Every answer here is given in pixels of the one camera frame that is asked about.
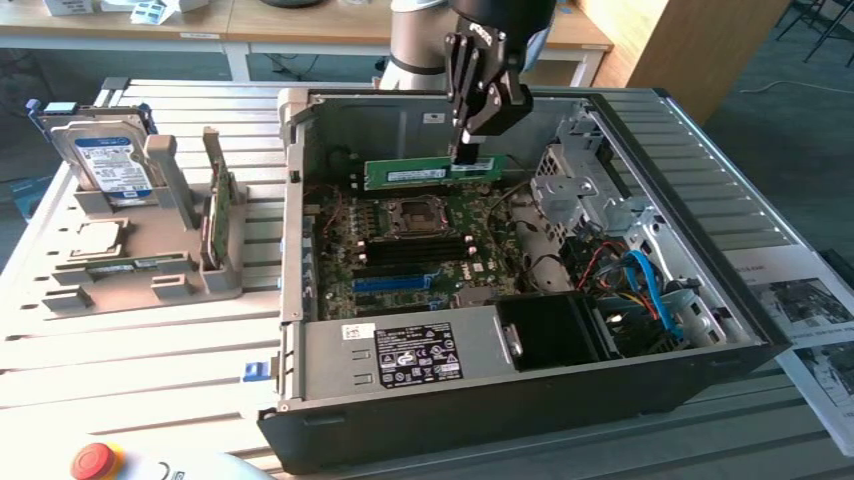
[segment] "floor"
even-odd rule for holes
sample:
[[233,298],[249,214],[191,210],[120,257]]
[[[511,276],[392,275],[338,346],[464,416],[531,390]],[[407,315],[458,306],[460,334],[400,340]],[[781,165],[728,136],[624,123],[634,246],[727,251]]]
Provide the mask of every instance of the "floor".
[[[818,34],[798,25],[782,41],[773,31],[704,129],[786,218],[819,249],[834,248],[854,261],[854,95],[783,85],[761,94],[738,93],[774,80],[795,80],[851,89],[854,68],[845,68],[854,45],[830,40],[802,63]],[[217,54],[36,51],[56,97],[91,102],[104,77],[228,79]],[[311,81],[364,82],[378,72],[375,58],[312,55],[281,60]],[[268,58],[251,58],[255,80],[293,80],[272,72]],[[0,94],[15,98],[44,91],[32,79],[0,79]],[[5,101],[4,104],[20,103]],[[0,113],[0,267],[5,265],[25,222],[11,204],[8,181],[51,175],[59,158],[25,119]]]

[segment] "paper document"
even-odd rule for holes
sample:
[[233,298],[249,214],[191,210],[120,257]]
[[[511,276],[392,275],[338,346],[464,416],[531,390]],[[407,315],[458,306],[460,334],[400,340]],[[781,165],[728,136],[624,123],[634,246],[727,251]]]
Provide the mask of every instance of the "paper document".
[[854,293],[802,246],[726,252],[793,347],[777,361],[846,456],[854,456]]

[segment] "red button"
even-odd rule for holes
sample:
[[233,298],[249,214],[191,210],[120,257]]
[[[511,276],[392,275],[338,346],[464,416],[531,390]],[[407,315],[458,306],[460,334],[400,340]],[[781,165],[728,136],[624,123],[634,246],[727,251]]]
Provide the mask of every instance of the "red button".
[[97,480],[109,473],[116,463],[116,452],[103,443],[91,443],[77,452],[71,465],[71,476],[76,480]]

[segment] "power supply label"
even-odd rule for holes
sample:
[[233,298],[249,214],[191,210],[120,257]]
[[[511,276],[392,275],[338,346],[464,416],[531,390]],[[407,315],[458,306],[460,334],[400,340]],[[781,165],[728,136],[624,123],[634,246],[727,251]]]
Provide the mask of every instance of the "power supply label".
[[463,378],[450,323],[376,330],[374,341],[383,387],[408,387]]

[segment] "red cable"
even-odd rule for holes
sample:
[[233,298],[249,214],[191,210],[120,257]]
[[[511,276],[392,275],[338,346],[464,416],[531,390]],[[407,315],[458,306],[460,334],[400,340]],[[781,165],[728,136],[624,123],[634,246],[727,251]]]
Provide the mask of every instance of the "red cable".
[[620,247],[620,245],[614,242],[602,242],[602,245],[599,245],[599,248],[596,248],[596,251],[592,252],[592,258],[590,259],[590,263],[587,264],[587,269],[584,270],[582,278],[578,281],[578,285],[575,286],[578,290],[580,290],[584,284],[587,283],[587,277],[592,273],[592,267],[596,265],[596,260],[599,259],[599,255],[602,254],[604,247],[611,247],[616,250],[616,247]]
[[343,204],[342,191],[338,189],[338,187],[332,187],[332,189],[335,190],[335,193],[338,193],[338,204],[335,205],[335,211],[332,212],[332,216],[330,217],[330,221],[325,222],[325,225],[323,226],[323,236],[324,237],[325,237],[325,235],[328,233],[330,226],[332,225],[332,222],[335,221],[335,217],[338,217],[338,214],[340,213],[342,204]]

